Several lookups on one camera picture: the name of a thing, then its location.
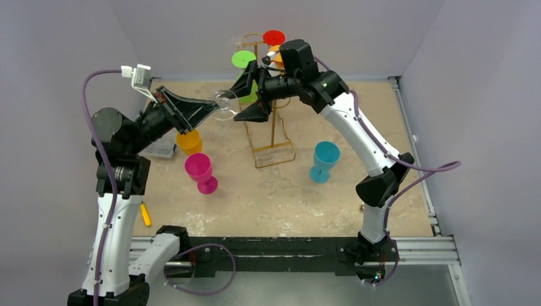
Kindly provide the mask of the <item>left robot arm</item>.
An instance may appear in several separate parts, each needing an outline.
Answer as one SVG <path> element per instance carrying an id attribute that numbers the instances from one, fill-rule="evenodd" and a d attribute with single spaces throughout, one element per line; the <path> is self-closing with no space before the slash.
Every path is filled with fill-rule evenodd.
<path id="1" fill-rule="evenodd" d="M 135 218 L 143 203 L 150 144 L 176 129 L 189 133 L 218 109 L 215 101 L 185 98 L 159 87 L 135 120 L 107 107 L 91 115 L 98 169 L 98 225 L 88 272 L 68 305 L 145 305 L 151 282 L 169 259 L 194 260 L 188 232 L 162 226 L 138 260 L 130 261 Z"/>

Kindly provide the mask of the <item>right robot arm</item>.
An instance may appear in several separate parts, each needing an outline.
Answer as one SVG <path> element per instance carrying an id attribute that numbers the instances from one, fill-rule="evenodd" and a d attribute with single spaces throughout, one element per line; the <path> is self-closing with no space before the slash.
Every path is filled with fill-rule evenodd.
<path id="1" fill-rule="evenodd" d="M 308 42 L 286 41 L 279 46 L 278 55 L 283 68 L 271 66 L 275 55 L 269 52 L 261 63 L 250 60 L 231 86 L 230 90 L 241 98 L 250 94 L 253 82 L 257 83 L 258 99 L 234 119 L 266 122 L 275 100 L 297 97 L 332 124 L 367 170 L 367 177 L 355 187 L 365 204 L 358 250 L 363 258 L 374 259 L 390 241 L 389 210 L 415 160 L 409 152 L 401 153 L 385 141 L 360 110 L 357 93 L 338 73 L 329 67 L 320 70 L 323 62 L 313 55 Z"/>

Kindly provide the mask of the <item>blue wine glass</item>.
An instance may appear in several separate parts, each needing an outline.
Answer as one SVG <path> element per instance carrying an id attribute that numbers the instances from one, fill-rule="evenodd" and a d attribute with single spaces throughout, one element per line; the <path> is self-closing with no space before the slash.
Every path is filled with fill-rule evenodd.
<path id="1" fill-rule="evenodd" d="M 318 184 L 323 184 L 330 178 L 330 170 L 341 158 L 339 147 L 332 142 L 324 141 L 316 145 L 309 178 Z"/>

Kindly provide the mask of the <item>pink wine glass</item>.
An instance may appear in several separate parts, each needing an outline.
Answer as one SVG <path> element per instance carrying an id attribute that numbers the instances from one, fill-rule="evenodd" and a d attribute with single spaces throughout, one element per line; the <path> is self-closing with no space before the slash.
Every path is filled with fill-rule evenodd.
<path id="1" fill-rule="evenodd" d="M 190 155 L 184 163 L 189 177 L 196 182 L 197 189 L 202 194 L 212 194 L 218 188 L 218 181 L 213 176 L 210 158 L 204 153 Z"/>

